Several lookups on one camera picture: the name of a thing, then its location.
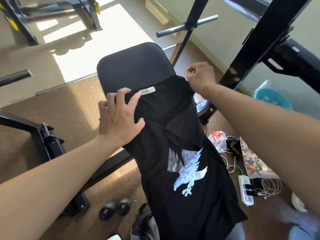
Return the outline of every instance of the person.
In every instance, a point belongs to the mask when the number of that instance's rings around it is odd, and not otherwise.
[[[212,102],[250,148],[320,216],[320,121],[219,85],[206,62],[192,64],[186,77],[191,88]],[[41,237],[106,158],[140,133],[145,122],[143,118],[134,122],[134,110],[141,93],[126,104],[129,92],[122,88],[99,102],[99,133],[92,141],[0,185],[2,239]]]

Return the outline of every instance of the person's right arm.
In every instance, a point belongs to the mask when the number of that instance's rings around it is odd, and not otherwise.
[[[206,62],[192,64],[186,76],[191,88],[214,104],[257,156],[320,217],[320,121],[217,84]]]

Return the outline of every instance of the black t-shirt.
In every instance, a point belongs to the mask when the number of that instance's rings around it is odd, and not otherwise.
[[[180,76],[140,88],[135,122],[146,125],[123,148],[136,160],[161,239],[224,239],[247,219],[219,153],[204,134],[194,91]],[[125,96],[126,103],[137,92]]]

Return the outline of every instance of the eagle graphic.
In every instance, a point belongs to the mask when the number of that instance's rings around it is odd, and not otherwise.
[[[181,155],[184,163],[183,165],[178,154],[169,148],[168,171],[179,173],[179,177],[173,185],[173,190],[176,191],[182,184],[188,184],[187,188],[182,191],[182,194],[185,197],[191,195],[191,189],[194,186],[195,181],[202,179],[206,175],[208,166],[201,171],[197,171],[202,149],[203,148],[198,152],[182,149]]]

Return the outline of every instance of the forearm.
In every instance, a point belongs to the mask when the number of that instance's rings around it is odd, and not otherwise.
[[[120,145],[98,136],[0,185],[3,239],[38,239]]]
[[[320,121],[221,85],[207,87],[203,96],[259,158],[320,216]]]

